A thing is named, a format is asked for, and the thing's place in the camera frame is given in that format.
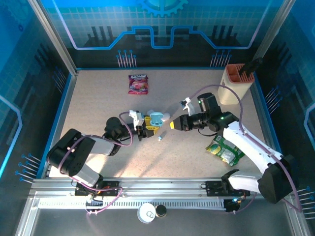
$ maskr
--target camera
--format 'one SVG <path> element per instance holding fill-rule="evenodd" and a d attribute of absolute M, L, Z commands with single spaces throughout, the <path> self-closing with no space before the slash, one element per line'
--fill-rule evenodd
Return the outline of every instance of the camera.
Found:
<path fill-rule="evenodd" d="M 238 119 L 231 112 L 222 113 L 216 97 L 208 92 L 197 97 L 201 113 L 192 116 L 181 115 L 174 119 L 171 128 L 190 131 L 209 127 L 212 131 L 218 132 L 228 124 Z"/>

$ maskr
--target black cap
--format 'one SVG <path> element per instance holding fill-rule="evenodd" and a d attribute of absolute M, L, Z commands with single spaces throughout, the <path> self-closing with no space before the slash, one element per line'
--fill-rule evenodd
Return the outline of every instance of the black cap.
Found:
<path fill-rule="evenodd" d="M 166 207 L 163 205 L 158 205 L 156 208 L 157 216 L 163 217 L 166 215 Z"/>

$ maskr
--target aluminum frame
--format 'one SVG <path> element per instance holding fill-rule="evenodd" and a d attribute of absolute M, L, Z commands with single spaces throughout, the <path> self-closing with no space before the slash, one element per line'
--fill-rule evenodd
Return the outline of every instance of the aluminum frame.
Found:
<path fill-rule="evenodd" d="M 266 54 L 267 50 L 269 49 L 272 41 L 277 36 L 280 27 L 286 20 L 289 12 L 291 11 L 294 3 L 296 0 L 284 0 L 281 4 L 279 10 L 277 11 L 276 16 L 274 17 L 273 21 L 270 24 L 269 29 L 267 30 L 264 38 L 262 39 L 261 44 L 259 45 L 254 58 L 262 58 Z"/>
<path fill-rule="evenodd" d="M 77 73 L 77 68 L 66 49 L 64 43 L 62 42 L 58 32 L 56 31 L 55 27 L 53 26 L 52 22 L 50 21 L 45 8 L 42 6 L 40 1 L 37 0 L 28 0 L 29 4 L 31 5 L 34 13 L 38 17 L 39 21 L 43 25 L 48 37 L 52 41 L 53 45 L 55 46 L 58 54 L 60 55 L 61 59 L 65 63 L 67 69 L 69 70 L 72 76 L 75 76 Z"/>

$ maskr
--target blue wall panel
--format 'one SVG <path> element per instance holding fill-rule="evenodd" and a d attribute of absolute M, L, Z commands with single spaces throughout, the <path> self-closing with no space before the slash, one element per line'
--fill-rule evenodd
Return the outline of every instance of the blue wall panel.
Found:
<path fill-rule="evenodd" d="M 27 0 L 0 0 L 0 33 L 0 235 L 6 236 L 15 234 L 38 171 L 32 156 L 42 158 L 68 71 Z"/>
<path fill-rule="evenodd" d="M 211 59 L 221 55 L 233 55 L 231 62 L 251 60 L 281 2 L 45 0 L 43 4 L 78 67 L 117 68 L 132 67 L 124 58 L 119 64 L 116 56 L 121 58 L 118 51 L 123 50 L 133 51 L 137 66 L 220 67 L 228 60 L 213 65 Z"/>

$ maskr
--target speckled beige tabletop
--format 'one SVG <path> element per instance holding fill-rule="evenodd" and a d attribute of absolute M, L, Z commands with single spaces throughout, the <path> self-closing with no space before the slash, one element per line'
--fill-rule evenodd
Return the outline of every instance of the speckled beige tabletop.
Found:
<path fill-rule="evenodd" d="M 129 95 L 128 75 L 147 74 L 148 95 Z M 206 152 L 205 147 L 212 138 L 190 132 L 171 130 L 170 122 L 182 114 L 179 102 L 205 85 L 219 84 L 222 70 L 104 70 L 80 71 L 71 103 L 63 126 L 62 135 L 70 128 L 85 134 L 102 135 L 108 118 L 128 110 L 145 113 L 153 109 L 169 112 L 171 119 L 156 136 L 135 142 L 131 147 L 122 147 L 115 156 L 90 155 L 87 164 L 105 177 L 221 177 L 228 171 L 241 169 L 258 173 L 258 168 L 243 157 L 234 168 L 217 156 Z M 217 95 L 217 88 L 203 92 Z M 248 91 L 242 99 L 244 106 L 243 125 L 261 140 L 263 135 L 258 121 L 252 95 Z M 196 112 L 200 112 L 196 98 Z M 239 105 L 221 105 L 223 112 L 230 111 L 239 116 Z M 125 115 L 127 122 L 132 118 Z M 162 141 L 158 135 L 165 134 Z M 56 168 L 50 177 L 61 177 Z"/>

